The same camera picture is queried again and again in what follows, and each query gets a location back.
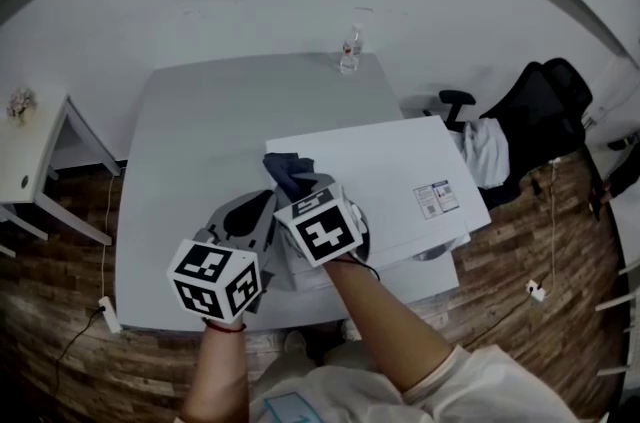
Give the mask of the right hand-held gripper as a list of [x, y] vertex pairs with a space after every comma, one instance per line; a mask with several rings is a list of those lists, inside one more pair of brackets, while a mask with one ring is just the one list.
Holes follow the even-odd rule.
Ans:
[[360, 208], [324, 173], [298, 173], [296, 201], [275, 212], [284, 244], [312, 267], [369, 247], [369, 228]]

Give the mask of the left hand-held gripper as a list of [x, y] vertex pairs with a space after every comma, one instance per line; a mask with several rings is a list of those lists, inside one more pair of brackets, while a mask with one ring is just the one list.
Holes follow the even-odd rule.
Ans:
[[246, 311], [257, 311], [274, 274], [263, 269], [258, 254], [250, 251], [268, 247], [276, 203], [273, 191], [259, 190], [233, 199], [213, 213], [208, 230], [234, 237], [244, 250], [181, 241], [167, 278], [183, 310], [223, 324], [232, 323]]

